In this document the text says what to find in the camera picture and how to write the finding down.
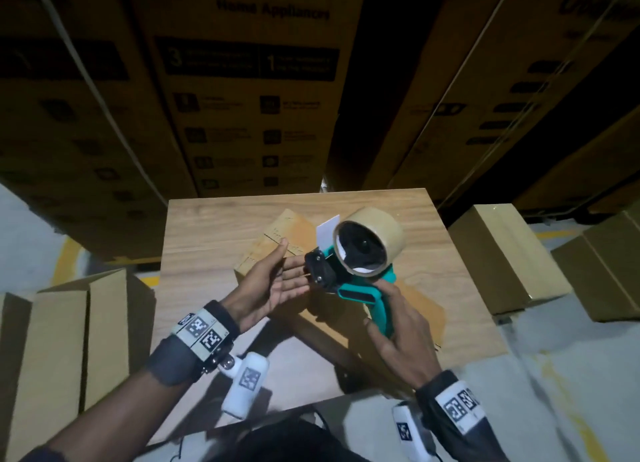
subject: concrete floor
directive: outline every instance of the concrete floor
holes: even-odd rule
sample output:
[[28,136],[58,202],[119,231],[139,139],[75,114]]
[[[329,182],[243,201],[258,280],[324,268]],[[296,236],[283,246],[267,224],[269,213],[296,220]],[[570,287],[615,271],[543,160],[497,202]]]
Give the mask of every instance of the concrete floor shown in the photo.
[[[49,286],[56,274],[60,277],[58,260],[68,246],[66,238],[1,186],[0,207],[0,290]],[[548,249],[581,228],[572,221],[532,226]],[[80,254],[76,273],[94,264]],[[510,460],[637,459],[640,324],[592,322],[579,300],[569,295],[527,310],[498,329],[509,354],[456,372],[483,403]],[[326,401],[316,409],[351,450],[372,462],[402,461],[390,411],[395,403],[377,392],[364,392]],[[156,447],[138,460],[205,461],[219,447],[220,433],[200,433]],[[438,453],[444,461],[452,460],[441,447]]]

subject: black sleeve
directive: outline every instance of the black sleeve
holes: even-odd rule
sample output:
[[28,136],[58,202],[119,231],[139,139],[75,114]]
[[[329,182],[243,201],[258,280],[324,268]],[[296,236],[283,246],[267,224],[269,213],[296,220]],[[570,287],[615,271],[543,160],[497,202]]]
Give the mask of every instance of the black sleeve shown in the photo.
[[[486,416],[477,421],[466,434],[462,434],[449,415],[438,403],[436,397],[443,393],[448,387],[458,381],[452,371],[446,370],[437,375],[429,383],[415,392],[418,405],[422,410],[422,423],[432,432],[445,450],[459,462],[494,462],[507,461],[507,456],[500,448],[489,420]],[[469,406],[479,406],[473,395],[466,391],[462,393],[462,398],[452,396],[452,405],[447,405],[447,400],[440,400],[442,404],[452,410],[454,417],[471,416]]]
[[48,447],[37,447],[20,459],[20,462],[67,462],[62,454]]

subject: packing tape roll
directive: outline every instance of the packing tape roll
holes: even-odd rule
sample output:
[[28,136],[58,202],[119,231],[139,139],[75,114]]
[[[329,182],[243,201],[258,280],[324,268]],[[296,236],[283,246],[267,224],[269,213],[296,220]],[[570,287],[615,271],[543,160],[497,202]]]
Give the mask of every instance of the packing tape roll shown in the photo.
[[[384,264],[373,270],[367,270],[364,268],[352,269],[349,265],[345,264],[344,258],[342,257],[343,254],[341,253],[341,251],[344,252],[344,249],[340,245],[339,237],[342,226],[347,223],[359,224],[378,237],[385,249],[386,259]],[[337,257],[342,266],[349,273],[356,276],[368,278],[380,275],[391,263],[393,263],[396,256],[398,256],[404,249],[404,245],[405,238],[402,227],[397,223],[392,215],[375,207],[363,207],[358,209],[344,221],[340,222],[333,230],[333,248]]]

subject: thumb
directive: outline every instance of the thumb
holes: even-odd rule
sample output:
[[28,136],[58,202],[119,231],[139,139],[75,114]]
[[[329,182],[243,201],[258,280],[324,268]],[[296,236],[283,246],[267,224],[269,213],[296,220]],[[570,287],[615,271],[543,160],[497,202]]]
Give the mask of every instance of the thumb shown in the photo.
[[282,261],[282,258],[287,253],[287,246],[289,246],[289,240],[286,238],[281,239],[278,247],[265,256],[260,263],[271,270]]
[[371,319],[365,319],[364,325],[382,360],[387,364],[392,363],[397,354],[396,346],[380,332],[376,323]]

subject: hand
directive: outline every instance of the hand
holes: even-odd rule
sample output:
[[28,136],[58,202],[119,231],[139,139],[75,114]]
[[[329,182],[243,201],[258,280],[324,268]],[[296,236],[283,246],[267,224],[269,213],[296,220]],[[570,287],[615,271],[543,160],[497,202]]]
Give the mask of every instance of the hand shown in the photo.
[[238,323],[240,333],[251,329],[277,305],[309,290],[305,257],[284,258],[289,241],[283,238],[276,249],[257,262],[240,285],[220,303]]
[[388,298],[394,335],[387,339],[371,319],[365,319],[369,337],[387,367],[417,390],[442,372],[429,322],[409,305],[395,285],[382,279],[374,281],[373,285]]

